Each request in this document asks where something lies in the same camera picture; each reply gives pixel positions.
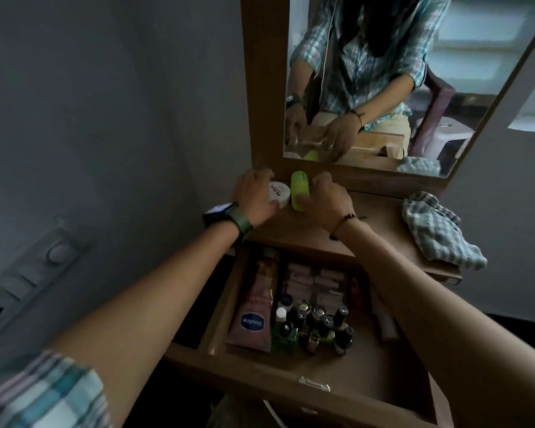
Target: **earphone wire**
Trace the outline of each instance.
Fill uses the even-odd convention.
[[[323,96],[323,86],[325,85],[325,65],[327,64],[327,53],[329,50],[329,38],[331,37],[331,28],[333,27],[333,19],[335,18],[335,10],[337,8],[337,0],[333,6],[333,13],[331,14],[331,21],[329,22],[329,30],[327,31],[327,44],[325,45],[325,58],[323,59],[323,75],[321,76],[321,92],[319,93],[319,105],[321,105],[321,97]]]

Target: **watch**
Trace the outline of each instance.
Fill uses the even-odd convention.
[[[237,202],[229,202],[227,204],[217,205],[202,215],[204,219],[204,225],[206,228],[212,224],[222,222],[222,221],[232,221],[236,224],[240,230],[240,236],[238,240],[234,243],[242,243],[247,235],[253,230],[253,226],[250,223],[250,220],[242,213],[240,206]]]
[[[297,93],[292,93],[288,97],[285,98],[285,110],[287,111],[289,108],[291,108],[296,103],[299,103],[304,109],[305,104],[303,103],[303,98],[298,95]]]

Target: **plaid cloth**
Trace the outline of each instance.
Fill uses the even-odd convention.
[[[42,352],[0,386],[0,428],[107,428],[103,383],[91,368]]]
[[[426,75],[426,55],[434,45],[436,31],[442,24],[449,3],[450,0],[420,0],[414,12],[397,30],[394,36],[397,44],[393,44],[384,57],[373,57],[360,34],[342,51],[338,44],[333,45],[333,67],[326,72],[328,82],[323,85],[321,111],[345,114],[358,108],[403,73],[412,77],[416,87],[421,86]],[[291,63],[304,59],[319,75],[327,49],[328,33],[334,35],[335,43],[341,38],[342,12],[343,0],[321,0],[303,41],[293,51]],[[359,26],[363,18],[364,8],[359,15]],[[402,46],[398,42],[406,33],[409,33],[408,40]],[[402,102],[389,115],[370,123],[365,130],[372,129],[393,114],[410,115],[412,112]]]
[[[487,266],[480,248],[465,241],[458,227],[460,218],[442,207],[434,195],[411,195],[402,206],[402,219],[427,259],[441,259],[474,270]]]
[[[396,170],[400,173],[438,177],[440,175],[440,162],[417,156],[405,156]]]

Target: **long black hair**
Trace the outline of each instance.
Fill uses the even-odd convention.
[[[414,12],[420,0],[343,0],[343,22],[339,48],[361,32],[358,24],[363,5],[369,9],[364,19],[364,38],[374,57],[383,57],[392,45],[401,24]]]

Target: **wooden mirror frame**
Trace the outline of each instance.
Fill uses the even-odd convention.
[[[251,162],[254,168],[271,168],[275,179],[282,181],[289,181],[292,173],[299,170],[305,171],[309,178],[322,171],[329,171],[337,183],[350,191],[399,198],[419,191],[439,195],[449,185],[460,163],[535,47],[534,36],[446,178],[289,159],[283,157],[289,4],[290,0],[240,0]]]

